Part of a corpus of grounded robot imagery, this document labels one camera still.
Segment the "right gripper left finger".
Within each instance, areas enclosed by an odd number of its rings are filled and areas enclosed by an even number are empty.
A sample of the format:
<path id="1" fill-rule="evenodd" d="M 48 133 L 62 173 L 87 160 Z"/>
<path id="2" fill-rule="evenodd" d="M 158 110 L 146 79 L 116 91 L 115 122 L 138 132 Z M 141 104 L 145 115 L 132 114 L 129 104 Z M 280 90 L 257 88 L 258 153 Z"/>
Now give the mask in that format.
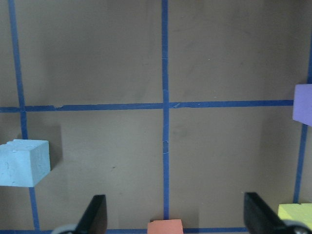
<path id="1" fill-rule="evenodd" d="M 77 234 L 104 234 L 107 230 L 107 205 L 105 195 L 93 196 L 76 226 Z"/>

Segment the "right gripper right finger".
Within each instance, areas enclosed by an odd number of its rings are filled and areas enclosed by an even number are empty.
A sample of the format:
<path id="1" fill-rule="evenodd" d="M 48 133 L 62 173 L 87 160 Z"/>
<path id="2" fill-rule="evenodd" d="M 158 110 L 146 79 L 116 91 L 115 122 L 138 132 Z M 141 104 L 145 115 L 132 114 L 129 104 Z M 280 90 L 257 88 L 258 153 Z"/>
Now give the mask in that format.
<path id="1" fill-rule="evenodd" d="M 244 194 L 244 224 L 250 234 L 286 234 L 286 224 L 255 192 Z"/>

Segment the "orange block near arm bases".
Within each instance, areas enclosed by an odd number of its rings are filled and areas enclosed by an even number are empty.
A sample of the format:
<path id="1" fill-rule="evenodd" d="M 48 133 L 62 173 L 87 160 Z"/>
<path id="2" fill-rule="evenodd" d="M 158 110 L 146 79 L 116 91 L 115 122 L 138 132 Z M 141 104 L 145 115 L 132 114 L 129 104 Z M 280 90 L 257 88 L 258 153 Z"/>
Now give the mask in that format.
<path id="1" fill-rule="evenodd" d="M 154 220 L 148 223 L 147 234 L 184 234 L 180 219 Z"/>

